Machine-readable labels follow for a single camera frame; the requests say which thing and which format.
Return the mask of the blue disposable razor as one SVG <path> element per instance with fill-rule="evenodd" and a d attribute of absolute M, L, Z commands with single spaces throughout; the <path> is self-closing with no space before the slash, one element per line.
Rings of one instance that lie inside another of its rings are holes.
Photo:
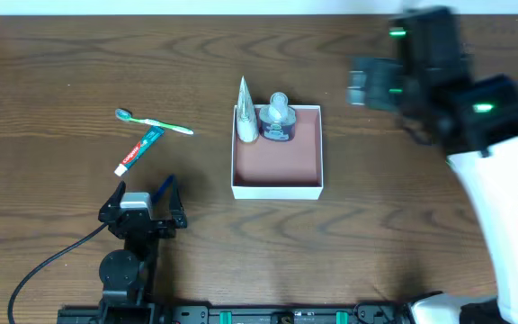
<path fill-rule="evenodd" d="M 159 189 L 151 195 L 151 202 L 156 205 L 159 200 L 165 195 L 166 190 L 173 184 L 174 175 L 170 175 L 166 178 L 166 180 L 161 184 Z"/>

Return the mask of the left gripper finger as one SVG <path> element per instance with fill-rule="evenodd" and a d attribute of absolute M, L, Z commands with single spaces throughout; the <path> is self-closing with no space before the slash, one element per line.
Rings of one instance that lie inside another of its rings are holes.
<path fill-rule="evenodd" d="M 174 175 L 170 176 L 171 195 L 169 201 L 169 211 L 174 219 L 184 218 L 184 208 L 179 193 L 179 186 Z"/>
<path fill-rule="evenodd" d="M 126 184 L 120 181 L 113 194 L 108 198 L 105 204 L 101 207 L 102 212 L 111 212 L 120 208 L 121 200 L 126 192 Z"/>

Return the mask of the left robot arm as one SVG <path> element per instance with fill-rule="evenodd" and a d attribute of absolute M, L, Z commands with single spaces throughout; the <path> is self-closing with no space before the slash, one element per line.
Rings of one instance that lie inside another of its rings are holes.
<path fill-rule="evenodd" d="M 167 177 L 151 193 L 128 193 L 121 182 L 101 207 L 98 220 L 116 238 L 122 249 L 109 253 L 101 262 L 103 283 L 99 323 L 167 323 L 165 306 L 152 300 L 156 261 L 161 239 L 172 239 L 187 227 L 177 180 Z"/>

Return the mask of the blue clear bottle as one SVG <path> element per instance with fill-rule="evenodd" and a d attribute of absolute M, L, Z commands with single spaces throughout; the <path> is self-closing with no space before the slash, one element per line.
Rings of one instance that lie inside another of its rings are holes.
<path fill-rule="evenodd" d="M 276 92 L 271 96 L 270 103 L 260 109 L 260 134 L 267 140 L 286 142 L 295 135 L 297 117 L 289 106 L 286 94 Z"/>

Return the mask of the Colgate toothpaste tube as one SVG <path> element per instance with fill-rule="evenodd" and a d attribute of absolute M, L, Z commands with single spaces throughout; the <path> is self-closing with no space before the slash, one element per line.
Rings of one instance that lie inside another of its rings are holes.
<path fill-rule="evenodd" d="M 165 131 L 157 126 L 152 126 L 144 134 L 141 140 L 131 149 L 128 155 L 118 164 L 114 170 L 116 176 L 122 176 L 143 156 L 143 154 L 163 135 Z"/>

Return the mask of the green toothbrush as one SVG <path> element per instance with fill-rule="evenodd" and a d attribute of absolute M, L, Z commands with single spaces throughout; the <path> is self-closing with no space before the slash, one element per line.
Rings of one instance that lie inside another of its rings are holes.
<path fill-rule="evenodd" d="M 134 118 L 130 111 L 127 111 L 127 110 L 121 109 L 121 108 L 118 108 L 115 110 L 115 116 L 117 119 L 119 119 L 123 122 L 135 122 L 135 123 L 145 124 L 145 125 L 149 125 L 149 126 L 167 129 L 170 131 L 176 131 L 176 132 L 186 134 L 186 135 L 194 134 L 193 130 L 188 129 L 184 126 L 169 124 L 169 123 L 165 123 L 165 122 L 161 122 L 161 121 L 157 121 L 157 120 L 153 120 L 153 119 Z"/>

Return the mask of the white cream tube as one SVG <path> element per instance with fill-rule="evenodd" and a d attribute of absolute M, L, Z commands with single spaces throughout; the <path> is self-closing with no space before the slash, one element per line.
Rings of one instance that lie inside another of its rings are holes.
<path fill-rule="evenodd" d="M 237 98 L 236 129 L 238 138 L 244 143 L 254 142 L 259 136 L 255 106 L 244 77 Z"/>

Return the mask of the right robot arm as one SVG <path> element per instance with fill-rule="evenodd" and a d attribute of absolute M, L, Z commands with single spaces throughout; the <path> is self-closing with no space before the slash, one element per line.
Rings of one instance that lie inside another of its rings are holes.
<path fill-rule="evenodd" d="M 433 292 L 401 305 L 396 323 L 518 323 L 518 85 L 508 76 L 476 80 L 446 6 L 393 17 L 394 58 L 357 58 L 348 101 L 394 113 L 418 143 L 436 145 L 478 218 L 497 294 Z"/>

